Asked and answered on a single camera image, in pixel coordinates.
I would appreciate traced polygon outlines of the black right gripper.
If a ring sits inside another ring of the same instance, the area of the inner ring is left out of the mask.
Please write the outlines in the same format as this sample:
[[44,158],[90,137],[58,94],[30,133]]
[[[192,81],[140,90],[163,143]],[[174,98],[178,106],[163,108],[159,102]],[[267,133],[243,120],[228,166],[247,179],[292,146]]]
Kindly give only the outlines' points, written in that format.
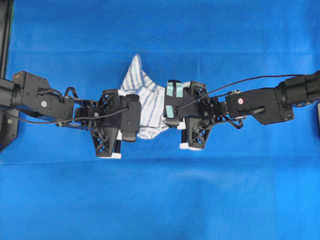
[[183,150],[199,151],[206,146],[212,128],[227,121],[218,97],[209,97],[203,83],[189,81],[176,83],[177,96],[181,96],[182,108],[176,110],[180,123]]

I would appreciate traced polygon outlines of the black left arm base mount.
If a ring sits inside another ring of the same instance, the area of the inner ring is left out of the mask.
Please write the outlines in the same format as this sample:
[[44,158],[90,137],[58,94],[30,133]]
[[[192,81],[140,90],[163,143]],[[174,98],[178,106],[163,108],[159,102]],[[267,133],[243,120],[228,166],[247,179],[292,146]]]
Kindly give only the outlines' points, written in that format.
[[8,147],[18,136],[19,120],[0,113],[0,151]]

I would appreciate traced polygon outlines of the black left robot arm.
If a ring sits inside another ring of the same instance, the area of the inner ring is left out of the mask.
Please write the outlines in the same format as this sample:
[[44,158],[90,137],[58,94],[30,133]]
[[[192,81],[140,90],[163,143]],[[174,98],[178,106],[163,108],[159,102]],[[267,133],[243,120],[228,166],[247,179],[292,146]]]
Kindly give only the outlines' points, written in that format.
[[74,87],[65,93],[50,86],[47,79],[20,71],[12,80],[0,80],[0,149],[4,150],[18,136],[20,113],[38,119],[38,125],[53,124],[90,132],[95,155],[121,158],[121,114],[127,110],[125,97],[115,89],[99,100],[81,99]]

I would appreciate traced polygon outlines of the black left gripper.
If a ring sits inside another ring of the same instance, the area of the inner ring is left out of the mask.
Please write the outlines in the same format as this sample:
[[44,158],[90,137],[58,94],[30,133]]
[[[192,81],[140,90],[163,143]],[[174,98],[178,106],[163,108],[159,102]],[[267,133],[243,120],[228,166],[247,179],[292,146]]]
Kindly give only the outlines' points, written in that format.
[[75,109],[74,118],[79,129],[88,130],[94,146],[95,156],[105,159],[121,158],[122,134],[120,128],[107,123],[114,117],[119,103],[123,99],[117,89],[103,90],[99,100],[78,98],[73,93],[74,102],[80,107]]

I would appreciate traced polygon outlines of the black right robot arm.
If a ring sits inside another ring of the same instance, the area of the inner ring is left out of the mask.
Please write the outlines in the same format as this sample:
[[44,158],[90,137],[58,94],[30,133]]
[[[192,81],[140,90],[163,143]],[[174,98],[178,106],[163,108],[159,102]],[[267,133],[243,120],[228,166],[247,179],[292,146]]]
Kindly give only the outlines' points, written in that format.
[[222,101],[219,95],[209,96],[201,82],[170,80],[164,94],[165,123],[182,131],[181,149],[202,150],[216,125],[228,123],[241,129],[247,116],[262,125],[291,121],[294,108],[320,99],[320,73],[284,77],[276,87],[229,91]]

